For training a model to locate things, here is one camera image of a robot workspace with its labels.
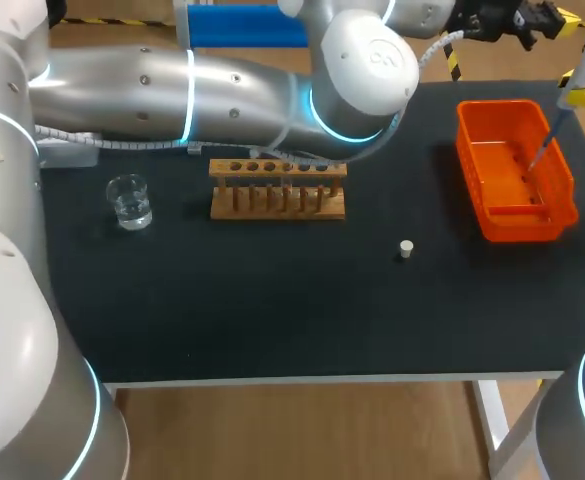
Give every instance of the yellow black caution tape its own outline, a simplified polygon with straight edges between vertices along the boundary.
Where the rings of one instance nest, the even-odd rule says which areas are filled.
[[[585,28],[585,20],[583,20],[577,14],[568,12],[563,8],[558,8],[557,10],[565,20],[565,25],[563,25],[563,28],[559,32],[558,37],[567,37],[568,35],[572,35],[574,32],[576,32],[577,29]]]
[[[131,25],[134,27],[173,27],[154,20],[118,20],[115,18],[64,18],[61,23],[72,25]]]
[[[450,71],[450,76],[452,77],[453,82],[458,82],[459,80],[463,80],[463,76],[461,75],[461,68],[459,67],[459,58],[452,48],[452,45],[448,44],[443,47],[443,53],[445,53],[445,58],[448,61],[448,70]]]

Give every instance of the white table leg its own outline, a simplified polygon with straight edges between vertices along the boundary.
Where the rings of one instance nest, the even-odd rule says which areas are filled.
[[[473,382],[490,454],[489,470],[492,480],[515,480],[527,459],[535,452],[536,411],[550,383],[546,382],[539,389],[510,430],[497,382],[493,380]]]
[[[112,397],[112,400],[116,400],[116,391],[118,390],[118,388],[115,387],[114,385],[106,384],[105,389],[108,391],[108,393]]]

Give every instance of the wooden floor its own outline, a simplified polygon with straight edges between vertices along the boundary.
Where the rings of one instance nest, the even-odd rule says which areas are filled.
[[[579,0],[561,6],[585,18]],[[170,0],[70,0],[69,7],[74,17],[172,18]],[[462,42],[456,49],[467,80],[558,79],[574,68],[584,40],[585,31],[540,40],[531,53],[512,38],[496,45]],[[122,43],[175,47],[169,29],[64,25],[53,32],[55,46]],[[430,42],[410,43],[420,54]],[[310,70],[305,50],[208,53]],[[448,80],[439,55],[424,81]],[[579,117],[585,129],[585,112]],[[512,423],[535,382],[501,382],[500,388]],[[131,480],[488,478],[473,400],[461,383],[135,390],[123,400]],[[520,480],[536,478],[531,465]]]

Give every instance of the water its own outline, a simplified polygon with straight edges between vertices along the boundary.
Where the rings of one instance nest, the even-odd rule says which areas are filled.
[[[145,192],[130,192],[117,197],[114,210],[119,225],[126,230],[141,230],[152,222],[150,200]]]

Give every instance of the silver robot arm segment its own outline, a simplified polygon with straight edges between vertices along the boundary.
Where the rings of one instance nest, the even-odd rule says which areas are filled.
[[[297,11],[310,39],[312,77],[143,46],[53,50],[49,68],[30,84],[36,121],[69,132],[351,158],[389,127],[418,84],[414,53],[385,22],[412,12],[397,28],[431,36],[454,4],[363,3],[339,2],[321,15],[311,15],[318,7]],[[405,18],[420,27],[410,30]]]

